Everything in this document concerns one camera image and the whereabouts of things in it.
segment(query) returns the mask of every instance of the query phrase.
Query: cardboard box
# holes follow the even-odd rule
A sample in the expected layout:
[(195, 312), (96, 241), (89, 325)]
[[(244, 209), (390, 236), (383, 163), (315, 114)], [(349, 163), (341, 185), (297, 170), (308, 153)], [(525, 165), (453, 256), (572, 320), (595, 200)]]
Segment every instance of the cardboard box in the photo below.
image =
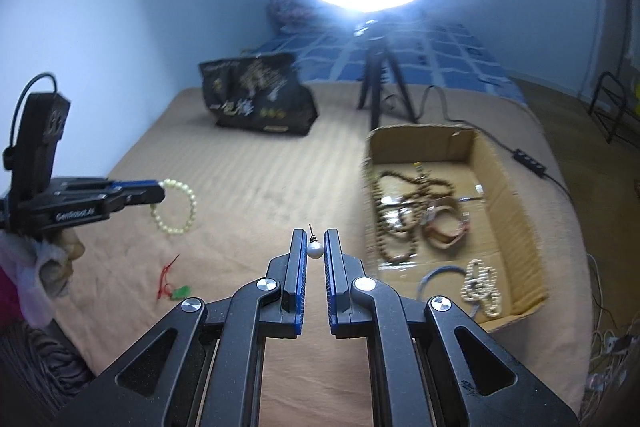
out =
[[(470, 214), (470, 231), (462, 242), (449, 250), (428, 243), (417, 232), (417, 253), (401, 264), (388, 263), (377, 251), (376, 211), (370, 176), (385, 169), (417, 176), (414, 166), (421, 162), (425, 172), (443, 178), (455, 186), (454, 197), (478, 197), (479, 201), (461, 203)], [(497, 270), (497, 286), (502, 294), (500, 317), (489, 319), (482, 312), (476, 321), (487, 331), (497, 330), (532, 314), (547, 297), (538, 242), (519, 195), (510, 186), (493, 145), (478, 131), (457, 126), (395, 125), (376, 129), (367, 139), (363, 171), (366, 194), (367, 273), (398, 291), (416, 298), (422, 277), (438, 266), (455, 264), (466, 269), (471, 259), (482, 259)], [(413, 187), (395, 178), (382, 178), (383, 196), (397, 198)], [(438, 222), (447, 228), (446, 215)], [(385, 233), (385, 245), (391, 254), (406, 251), (408, 243)], [(462, 274), (446, 272), (433, 277), (423, 299), (434, 295), (450, 298), (467, 313), (472, 304), (462, 301)]]

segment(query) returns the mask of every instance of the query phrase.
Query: blue checkered blanket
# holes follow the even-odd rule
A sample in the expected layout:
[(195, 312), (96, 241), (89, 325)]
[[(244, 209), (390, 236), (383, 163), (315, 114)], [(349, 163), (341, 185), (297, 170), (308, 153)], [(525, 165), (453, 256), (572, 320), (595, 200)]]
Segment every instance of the blue checkered blanket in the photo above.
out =
[[(399, 23), (388, 34), (388, 44), (407, 84), (474, 90), (525, 103), (518, 86), (463, 25), (432, 20)], [(340, 82), (361, 79), (367, 46), (366, 32), (354, 36), (353, 31), (331, 28), (279, 33), (252, 53), (291, 53), (300, 81)], [(385, 77), (393, 83), (390, 71)]]

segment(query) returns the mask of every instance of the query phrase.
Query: silver bolt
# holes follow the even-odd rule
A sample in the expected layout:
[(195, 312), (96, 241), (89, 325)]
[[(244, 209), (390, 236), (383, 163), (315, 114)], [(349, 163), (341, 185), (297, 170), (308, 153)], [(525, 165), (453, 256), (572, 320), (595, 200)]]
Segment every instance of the silver bolt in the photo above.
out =
[(262, 290), (263, 292), (270, 292), (277, 285), (278, 285), (278, 283), (276, 283), (273, 279), (270, 279), (269, 277), (265, 277), (264, 279), (260, 279), (257, 282), (258, 288), (260, 288), (260, 290)]
[(180, 303), (183, 312), (193, 313), (202, 308), (202, 302), (195, 297), (189, 297)]
[(353, 285), (363, 292), (370, 292), (376, 287), (376, 282), (371, 277), (358, 277), (354, 280)]
[(451, 308), (451, 301), (442, 296), (434, 297), (431, 299), (431, 307), (437, 312), (445, 312)]

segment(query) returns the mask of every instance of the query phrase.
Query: brown floor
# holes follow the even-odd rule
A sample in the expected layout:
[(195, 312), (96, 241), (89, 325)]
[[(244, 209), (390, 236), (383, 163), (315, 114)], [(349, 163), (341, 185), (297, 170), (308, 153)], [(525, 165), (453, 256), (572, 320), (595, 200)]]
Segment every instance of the brown floor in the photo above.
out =
[[(640, 199), (634, 190), (640, 150), (622, 142), (607, 144), (575, 98), (516, 82), (540, 118), (574, 198), (585, 247), (600, 268), (604, 307), (619, 327), (628, 325), (640, 310)], [(594, 282), (592, 287), (598, 297)], [(612, 327), (604, 313), (600, 331)]]

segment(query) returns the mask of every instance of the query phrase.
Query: tripod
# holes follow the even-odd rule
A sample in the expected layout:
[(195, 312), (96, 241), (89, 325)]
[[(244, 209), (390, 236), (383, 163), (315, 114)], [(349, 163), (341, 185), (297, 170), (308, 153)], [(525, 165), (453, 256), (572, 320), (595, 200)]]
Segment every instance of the tripod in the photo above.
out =
[(396, 84), (402, 94), (402, 102), (406, 108), (406, 112), (411, 123), (418, 123), (415, 118), (414, 106), (411, 104), (409, 92), (406, 90), (404, 77), (400, 71), (398, 59), (389, 50), (386, 42), (386, 36), (372, 36), (369, 39), (369, 47), (367, 49), (366, 61), (364, 66), (364, 78), (362, 79), (362, 87), (360, 89), (360, 100), (358, 101), (358, 109), (364, 107), (367, 100), (367, 93), (371, 89), (371, 130), (380, 126), (380, 95), (382, 93), (382, 64), (387, 60), (391, 71), (396, 78)]

